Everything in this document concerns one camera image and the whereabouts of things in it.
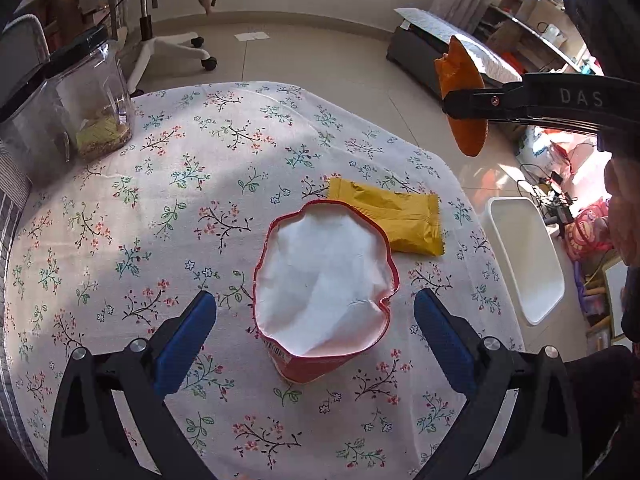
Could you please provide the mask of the person's right hand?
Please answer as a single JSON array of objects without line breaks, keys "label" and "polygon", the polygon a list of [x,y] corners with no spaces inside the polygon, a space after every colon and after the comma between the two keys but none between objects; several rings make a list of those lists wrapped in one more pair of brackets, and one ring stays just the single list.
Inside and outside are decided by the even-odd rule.
[{"label": "person's right hand", "polygon": [[627,266],[638,266],[640,259],[639,163],[613,156],[604,170],[608,203],[608,229],[614,247]]}]

